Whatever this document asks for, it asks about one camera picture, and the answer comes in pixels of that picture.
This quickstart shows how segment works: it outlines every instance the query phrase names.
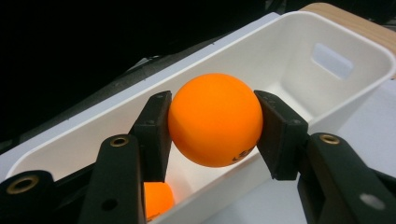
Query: white surface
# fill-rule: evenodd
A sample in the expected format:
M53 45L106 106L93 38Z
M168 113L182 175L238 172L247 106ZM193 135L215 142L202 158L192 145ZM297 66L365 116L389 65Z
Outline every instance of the white surface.
M388 80L335 133L365 163L396 176L396 80ZM267 180L203 224L305 224L297 181Z
M318 43L326 47L319 57L342 55L342 60L318 64L318 55L312 55ZM340 62L353 64L347 78L329 72ZM309 122L310 132L332 132L395 71L388 50L334 22L308 12L271 14L5 153L0 178L34 169L50 171L55 179L75 172L95 161L104 139L130 130L152 94L175 93L201 74L236 76L253 90L283 99ZM167 181L177 206L157 223L186 220L192 213L188 223L200 223L259 186L268 179L265 167L244 175L264 164L258 156L256 149L235 165L212 169L188 161L172 147ZM236 188L235 183L242 185Z

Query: ping pong ball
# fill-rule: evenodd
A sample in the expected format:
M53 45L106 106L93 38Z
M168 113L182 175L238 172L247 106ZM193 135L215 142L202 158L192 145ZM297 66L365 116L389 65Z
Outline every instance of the ping pong ball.
M151 221L174 206L172 189L166 182L144 182L146 219Z
M244 159L262 133L262 108L253 90L222 73L195 77L175 94L168 128L189 160L223 167Z

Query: wooden surface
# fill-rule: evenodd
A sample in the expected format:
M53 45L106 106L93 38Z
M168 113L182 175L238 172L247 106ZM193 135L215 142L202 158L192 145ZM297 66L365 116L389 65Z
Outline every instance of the wooden surface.
M313 3L300 9L319 14L389 49L396 57L396 32L326 3Z

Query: white plastic bin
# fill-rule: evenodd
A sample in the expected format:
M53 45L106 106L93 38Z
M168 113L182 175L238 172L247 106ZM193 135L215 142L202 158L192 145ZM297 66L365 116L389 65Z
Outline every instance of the white plastic bin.
M387 49L314 13L270 14L2 155L0 177L33 169L69 175L95 161L103 140L127 133L152 94L175 95L212 72L276 94L309 122L310 133L335 133L395 74L396 62ZM268 178L257 149L232 166L207 168L173 146L167 182L176 206L151 223L201 223Z

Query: orange ball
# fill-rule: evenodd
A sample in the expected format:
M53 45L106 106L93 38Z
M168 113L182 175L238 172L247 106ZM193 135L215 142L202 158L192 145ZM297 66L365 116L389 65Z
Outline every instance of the orange ball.
M188 159L208 167L241 161L262 133L262 108L253 90L221 73L198 76L176 93L169 133Z
M144 186L147 221L151 221L174 206L172 189L167 183L145 182Z

